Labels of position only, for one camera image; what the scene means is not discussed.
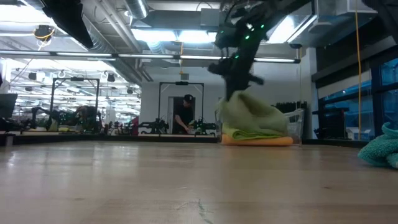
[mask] wooden table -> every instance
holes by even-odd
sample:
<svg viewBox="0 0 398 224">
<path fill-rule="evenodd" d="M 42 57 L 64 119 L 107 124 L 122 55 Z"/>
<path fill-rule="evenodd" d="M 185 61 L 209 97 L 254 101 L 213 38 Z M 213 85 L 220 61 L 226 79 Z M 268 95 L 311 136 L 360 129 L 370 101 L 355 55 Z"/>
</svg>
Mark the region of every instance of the wooden table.
<svg viewBox="0 0 398 224">
<path fill-rule="evenodd" d="M 397 223 L 398 173 L 331 146 L 65 142 L 0 150 L 3 224 Z"/>
</svg>

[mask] teal towel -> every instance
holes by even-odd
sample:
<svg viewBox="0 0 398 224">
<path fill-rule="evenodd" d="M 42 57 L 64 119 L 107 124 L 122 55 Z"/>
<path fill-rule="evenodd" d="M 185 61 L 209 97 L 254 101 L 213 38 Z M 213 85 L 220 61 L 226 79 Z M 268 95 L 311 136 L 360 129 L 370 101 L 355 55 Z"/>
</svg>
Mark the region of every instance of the teal towel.
<svg viewBox="0 0 398 224">
<path fill-rule="evenodd" d="M 398 130 L 388 126 L 390 123 L 383 125 L 384 134 L 363 147 L 358 157 L 374 166 L 398 169 Z"/>
</svg>

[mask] ceiling light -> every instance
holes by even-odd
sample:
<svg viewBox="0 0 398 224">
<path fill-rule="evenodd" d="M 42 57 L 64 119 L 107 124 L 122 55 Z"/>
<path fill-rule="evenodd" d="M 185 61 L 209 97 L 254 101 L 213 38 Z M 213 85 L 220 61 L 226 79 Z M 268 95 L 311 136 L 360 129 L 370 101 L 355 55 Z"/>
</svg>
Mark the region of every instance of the ceiling light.
<svg viewBox="0 0 398 224">
<path fill-rule="evenodd" d="M 219 60 L 219 56 L 180 55 L 181 59 Z"/>
<path fill-rule="evenodd" d="M 108 77 L 106 78 L 106 81 L 108 82 L 115 82 L 114 74 L 109 73 Z"/>
<path fill-rule="evenodd" d="M 293 35 L 294 30 L 294 21 L 292 16 L 286 16 L 285 19 L 276 27 L 267 43 L 283 44 Z"/>
<path fill-rule="evenodd" d="M 107 61 L 107 62 L 114 62 L 116 61 L 116 58 L 87 58 L 87 60 L 93 60 L 93 61 Z"/>
<path fill-rule="evenodd" d="M 178 37 L 178 41 L 185 43 L 210 43 L 216 40 L 214 33 L 208 35 L 205 30 L 183 30 Z"/>
<path fill-rule="evenodd" d="M 0 22 L 51 24 L 53 20 L 29 6 L 0 5 Z"/>
<path fill-rule="evenodd" d="M 296 33 L 293 34 L 293 36 L 292 36 L 291 38 L 289 38 L 289 39 L 287 40 L 287 42 L 290 43 L 291 41 L 293 41 L 294 39 L 296 39 L 296 38 L 297 38 L 302 32 L 304 32 L 305 29 L 308 28 L 317 18 L 318 18 L 318 16 L 312 16 L 305 24 L 303 24 L 303 25 L 301 26 L 301 28 L 300 28 L 298 31 L 296 31 Z"/>
<path fill-rule="evenodd" d="M 295 59 L 286 58 L 255 58 L 254 62 L 295 63 Z"/>
<path fill-rule="evenodd" d="M 77 57 L 112 57 L 112 54 L 96 54 L 96 53 L 72 53 L 72 52 L 57 52 L 58 56 L 77 56 Z"/>
<path fill-rule="evenodd" d="M 50 55 L 50 52 L 25 51 L 25 50 L 0 50 L 5 55 Z"/>
<path fill-rule="evenodd" d="M 29 75 L 27 76 L 30 80 L 36 80 L 37 79 L 37 73 L 35 72 L 30 72 Z"/>
<path fill-rule="evenodd" d="M 159 59 L 173 59 L 173 55 L 151 55 L 151 54 L 119 54 L 121 58 L 159 58 Z"/>
<path fill-rule="evenodd" d="M 131 29 L 137 40 L 146 42 L 176 41 L 177 37 L 172 30 L 140 30 Z"/>
</svg>

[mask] fluorescent light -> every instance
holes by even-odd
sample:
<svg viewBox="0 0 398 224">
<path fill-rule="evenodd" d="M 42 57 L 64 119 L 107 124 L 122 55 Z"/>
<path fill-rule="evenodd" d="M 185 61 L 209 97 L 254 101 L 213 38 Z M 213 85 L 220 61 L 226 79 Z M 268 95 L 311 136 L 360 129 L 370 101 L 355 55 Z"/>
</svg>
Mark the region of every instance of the fluorescent light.
<svg viewBox="0 0 398 224">
<path fill-rule="evenodd" d="M 53 20 L 43 12 L 29 6 L 0 5 L 0 22 L 52 24 Z"/>
<path fill-rule="evenodd" d="M 177 37 L 172 30 L 140 30 L 131 29 L 137 40 L 146 42 L 176 41 Z"/>
<path fill-rule="evenodd" d="M 0 54 L 8 55 L 50 55 L 50 52 L 24 51 L 24 50 L 0 50 Z"/>
<path fill-rule="evenodd" d="M 317 18 L 318 18 L 318 16 L 312 16 L 305 24 L 302 25 L 302 27 L 301 27 L 296 33 L 293 34 L 293 36 L 292 36 L 291 38 L 289 38 L 289 39 L 287 40 L 287 42 L 290 43 L 291 41 L 293 41 L 294 39 L 296 39 L 296 38 L 297 38 L 302 32 L 304 32 L 305 29 L 308 28 Z"/>
<path fill-rule="evenodd" d="M 58 56 L 112 57 L 112 54 L 57 52 Z"/>
<path fill-rule="evenodd" d="M 180 55 L 180 59 L 219 60 L 219 56 Z"/>
<path fill-rule="evenodd" d="M 74 93 L 79 93 L 80 92 L 80 90 L 78 88 L 75 88 L 75 87 L 68 87 L 67 90 L 72 91 Z"/>
<path fill-rule="evenodd" d="M 286 58 L 255 58 L 254 62 L 279 62 L 279 63 L 294 63 L 295 59 Z"/>
<path fill-rule="evenodd" d="M 62 83 L 64 86 L 58 86 L 57 88 L 69 88 L 69 84 Z M 11 84 L 12 87 L 32 87 L 32 88 L 51 88 L 52 85 L 37 85 L 37 84 Z M 78 89 L 97 89 L 96 86 L 71 86 L 71 88 Z M 115 90 L 117 89 L 115 86 L 100 86 L 100 90 Z"/>
<path fill-rule="evenodd" d="M 291 16 L 286 16 L 285 19 L 276 27 L 275 31 L 269 37 L 267 43 L 283 44 L 294 33 L 294 21 Z"/>
<path fill-rule="evenodd" d="M 208 35 L 205 30 L 183 30 L 178 37 L 178 41 L 185 43 L 210 43 L 216 40 L 216 35 Z"/>
<path fill-rule="evenodd" d="M 121 58 L 160 58 L 173 59 L 173 55 L 151 55 L 151 54 L 119 54 Z"/>
<path fill-rule="evenodd" d="M 107 62 L 114 62 L 116 61 L 116 58 L 87 58 L 87 60 L 101 60 L 101 61 L 107 61 Z"/>
</svg>

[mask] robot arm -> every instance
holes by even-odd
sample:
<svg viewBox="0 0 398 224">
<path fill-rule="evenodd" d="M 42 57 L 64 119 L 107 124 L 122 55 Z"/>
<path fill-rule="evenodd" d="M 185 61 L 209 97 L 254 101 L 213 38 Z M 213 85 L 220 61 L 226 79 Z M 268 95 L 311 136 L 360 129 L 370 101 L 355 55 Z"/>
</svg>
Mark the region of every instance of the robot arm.
<svg viewBox="0 0 398 224">
<path fill-rule="evenodd" d="M 264 80 L 249 73 L 254 57 L 262 39 L 267 39 L 266 33 L 276 26 L 286 15 L 296 11 L 310 0 L 268 0 L 255 5 L 246 12 L 235 24 L 227 22 L 233 7 L 231 6 L 224 24 L 219 26 L 215 45 L 223 50 L 237 47 L 238 50 L 230 57 L 222 58 L 217 64 L 208 67 L 209 72 L 221 75 L 226 83 L 226 99 L 238 90 L 245 90 L 249 82 L 259 85 Z"/>
</svg>

